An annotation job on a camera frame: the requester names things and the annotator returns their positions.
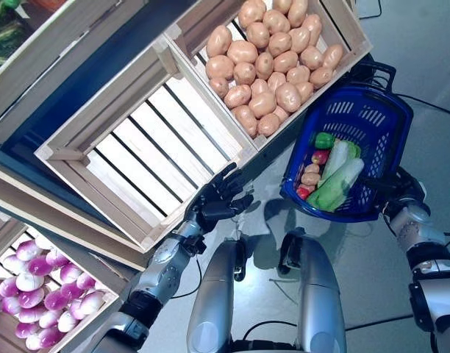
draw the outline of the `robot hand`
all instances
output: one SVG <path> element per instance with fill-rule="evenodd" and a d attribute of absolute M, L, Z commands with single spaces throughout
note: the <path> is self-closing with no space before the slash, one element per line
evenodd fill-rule
<path fill-rule="evenodd" d="M 226 176 L 236 167 L 236 163 L 231 163 L 204 185 L 186 209 L 185 221 L 197 224 L 205 234 L 211 232 L 219 220 L 238 215 L 249 207 L 253 202 L 250 194 L 233 200 L 243 191 L 244 185 L 241 170 Z"/>

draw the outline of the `green pepper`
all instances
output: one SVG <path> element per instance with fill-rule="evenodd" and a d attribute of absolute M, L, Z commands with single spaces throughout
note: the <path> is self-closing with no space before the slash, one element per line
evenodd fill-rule
<path fill-rule="evenodd" d="M 330 149 L 335 144 L 335 136 L 328 132 L 319 132 L 315 137 L 315 147 L 317 149 Z"/>

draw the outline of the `red tomato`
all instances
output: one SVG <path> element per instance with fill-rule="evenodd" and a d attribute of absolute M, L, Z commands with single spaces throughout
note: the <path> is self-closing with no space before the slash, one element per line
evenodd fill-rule
<path fill-rule="evenodd" d="M 297 195 L 299 195 L 299 197 L 302 200 L 305 200 L 310 195 L 310 190 L 308 190 L 306 188 L 298 188 L 297 189 Z"/>
<path fill-rule="evenodd" d="M 330 150 L 329 149 L 319 149 L 316 150 L 312 156 L 312 162 L 318 165 L 323 165 L 328 160 Z"/>

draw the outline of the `green vegetable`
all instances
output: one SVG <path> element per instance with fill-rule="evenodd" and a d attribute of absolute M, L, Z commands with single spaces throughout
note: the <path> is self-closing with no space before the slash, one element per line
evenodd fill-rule
<path fill-rule="evenodd" d="M 346 141 L 349 145 L 348 159 L 359 158 L 360 157 L 360 147 L 351 141 Z"/>
<path fill-rule="evenodd" d="M 20 26 L 20 24 L 14 22 L 0 31 L 0 43 L 5 40 L 10 40 L 11 37 L 18 31 Z"/>
<path fill-rule="evenodd" d="M 344 203 L 363 169 L 364 162 L 360 158 L 348 160 L 321 187 L 308 196 L 307 202 L 319 210 L 334 212 Z"/>
<path fill-rule="evenodd" d="M 321 175 L 321 180 L 318 182 L 320 187 L 336 170 L 341 167 L 348 159 L 349 144 L 347 141 L 338 141 L 333 146 L 333 149 L 329 153 L 328 161 L 326 162 L 325 169 Z"/>
<path fill-rule="evenodd" d="M 317 149 L 330 149 L 335 144 L 335 136 L 327 132 L 319 132 L 315 137 L 315 147 Z"/>
<path fill-rule="evenodd" d="M 4 4 L 12 9 L 17 9 L 21 0 L 4 0 Z"/>

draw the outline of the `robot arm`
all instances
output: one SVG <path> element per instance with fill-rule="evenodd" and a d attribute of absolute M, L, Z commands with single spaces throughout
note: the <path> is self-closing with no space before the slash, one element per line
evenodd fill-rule
<path fill-rule="evenodd" d="M 390 228 L 410 264 L 410 303 L 416 324 L 431 332 L 439 353 L 450 353 L 450 252 L 446 236 L 432 226 L 421 183 L 403 169 L 398 177 L 405 185 L 404 192 L 386 204 L 383 214 L 390 217 Z"/>
<path fill-rule="evenodd" d="M 129 298 L 93 336 L 84 353 L 133 353 L 142 347 L 161 309 L 176 293 L 189 259 L 204 252 L 204 235 L 219 220 L 243 212 L 252 203 L 249 194 L 233 200 L 243 191 L 239 170 L 226 176 L 235 168 L 235 163 L 228 165 L 196 194 L 183 222 L 155 251 Z"/>

